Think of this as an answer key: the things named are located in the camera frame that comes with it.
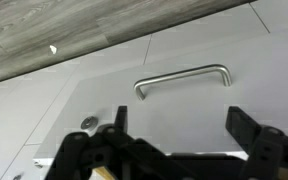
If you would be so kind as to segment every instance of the cabinet door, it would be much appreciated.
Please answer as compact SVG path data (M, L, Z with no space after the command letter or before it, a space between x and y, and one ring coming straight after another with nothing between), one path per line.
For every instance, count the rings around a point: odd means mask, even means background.
M251 6L245 4L154 33L145 63L202 51L267 33Z
M47 110L27 144L43 142L79 81L143 65L149 40L150 36L145 36L74 59L71 63L75 62L79 66Z
M251 3L271 32L288 28L288 0L260 0Z
M140 79L214 63L231 71L231 87L210 73L143 87L144 101L133 90ZM37 156L54 156L88 116L113 122L119 105L128 106L128 133L166 153L240 150L225 129L232 105L288 135L288 31L82 81Z
M13 86L4 98L1 98L0 178L21 150L75 67L59 64L32 72L19 79L16 78L19 83Z
M33 160L40 145L24 146L1 180L44 180L49 166L42 166ZM95 171L90 180L103 180Z

